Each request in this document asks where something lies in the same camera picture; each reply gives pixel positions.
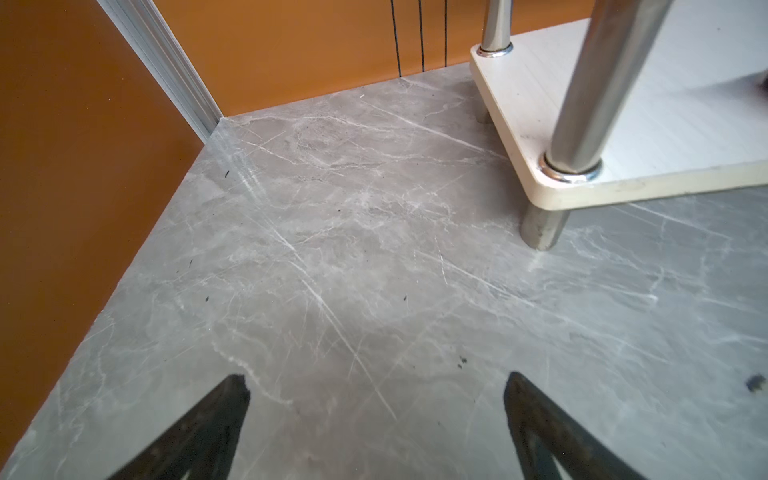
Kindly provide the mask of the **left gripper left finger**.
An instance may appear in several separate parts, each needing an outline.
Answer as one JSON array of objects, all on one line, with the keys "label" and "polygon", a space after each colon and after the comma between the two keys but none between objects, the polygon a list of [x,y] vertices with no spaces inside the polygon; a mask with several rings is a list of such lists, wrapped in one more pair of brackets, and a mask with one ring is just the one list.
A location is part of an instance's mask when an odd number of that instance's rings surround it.
[{"label": "left gripper left finger", "polygon": [[242,374],[225,377],[113,479],[226,479],[250,403]]}]

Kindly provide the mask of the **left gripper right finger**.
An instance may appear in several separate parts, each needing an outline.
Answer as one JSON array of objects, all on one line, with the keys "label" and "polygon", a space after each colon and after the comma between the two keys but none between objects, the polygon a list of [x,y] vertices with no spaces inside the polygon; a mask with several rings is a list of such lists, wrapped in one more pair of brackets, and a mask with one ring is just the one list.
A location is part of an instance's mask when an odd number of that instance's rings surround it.
[{"label": "left gripper right finger", "polygon": [[643,476],[576,422],[522,373],[503,395],[508,428],[526,479],[641,479]]}]

